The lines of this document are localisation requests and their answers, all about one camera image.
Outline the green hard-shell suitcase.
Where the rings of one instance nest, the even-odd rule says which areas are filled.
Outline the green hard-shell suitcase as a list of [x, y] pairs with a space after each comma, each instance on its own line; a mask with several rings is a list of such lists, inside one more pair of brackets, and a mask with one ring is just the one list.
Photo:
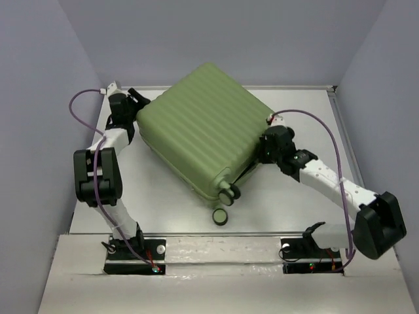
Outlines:
[[145, 144], [212, 209], [226, 206], [258, 166], [259, 138], [272, 109], [213, 63], [204, 63], [136, 115]]

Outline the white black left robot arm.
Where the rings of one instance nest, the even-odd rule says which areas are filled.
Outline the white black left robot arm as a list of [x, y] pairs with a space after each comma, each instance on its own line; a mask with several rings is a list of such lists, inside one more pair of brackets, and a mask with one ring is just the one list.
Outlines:
[[[111, 114], [104, 131], [81, 120], [73, 111], [77, 96], [87, 92], [97, 92], [109, 102]], [[78, 92], [69, 103], [71, 115], [100, 135], [97, 143], [73, 154], [76, 197], [81, 203], [95, 209], [112, 230], [114, 248], [108, 245], [107, 249], [115, 252], [122, 248], [130, 258], [138, 258], [144, 253], [145, 240], [138, 222], [128, 214], [123, 204], [122, 175], [117, 156], [132, 143], [136, 114], [149, 103], [149, 99], [132, 88], [123, 92], [116, 82], [110, 83], [105, 89]]]

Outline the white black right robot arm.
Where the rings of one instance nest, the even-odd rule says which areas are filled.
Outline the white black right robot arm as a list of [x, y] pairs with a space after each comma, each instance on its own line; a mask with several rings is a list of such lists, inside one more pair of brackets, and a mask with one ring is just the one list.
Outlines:
[[406, 236], [399, 202], [392, 193], [378, 194], [340, 177], [315, 154], [297, 149], [293, 138], [291, 128], [268, 127], [260, 137], [260, 161], [277, 165], [284, 175], [319, 192], [344, 212], [344, 224], [318, 222], [304, 231], [301, 248], [306, 255], [346, 249], [377, 260]]

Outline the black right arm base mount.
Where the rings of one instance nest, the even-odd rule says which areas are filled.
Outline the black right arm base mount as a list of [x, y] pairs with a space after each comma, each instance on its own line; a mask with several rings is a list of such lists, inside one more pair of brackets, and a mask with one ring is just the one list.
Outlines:
[[343, 273], [340, 253], [330, 248], [320, 249], [312, 237], [324, 224], [317, 222], [307, 227], [300, 237], [282, 240], [278, 256], [283, 261], [284, 274]]

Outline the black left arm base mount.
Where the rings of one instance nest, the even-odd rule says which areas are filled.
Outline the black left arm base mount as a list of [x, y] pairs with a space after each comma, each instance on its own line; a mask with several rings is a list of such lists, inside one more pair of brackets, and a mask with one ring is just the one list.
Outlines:
[[145, 248], [139, 252], [133, 246], [136, 255], [125, 242], [109, 238], [102, 241], [106, 250], [103, 272], [107, 275], [165, 275], [166, 274], [166, 238], [145, 238]]

